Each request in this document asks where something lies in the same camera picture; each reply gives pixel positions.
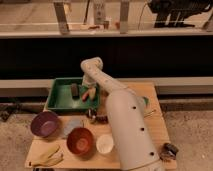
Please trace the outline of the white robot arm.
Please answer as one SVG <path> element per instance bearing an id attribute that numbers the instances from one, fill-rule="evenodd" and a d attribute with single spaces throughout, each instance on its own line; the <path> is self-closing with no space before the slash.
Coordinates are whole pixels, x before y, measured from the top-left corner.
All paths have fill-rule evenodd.
<path id="1" fill-rule="evenodd" d="M 102 71 L 100 57 L 83 60 L 83 84 L 98 83 L 107 93 L 105 110 L 122 171 L 165 171 L 144 121 L 146 101 Z"/>

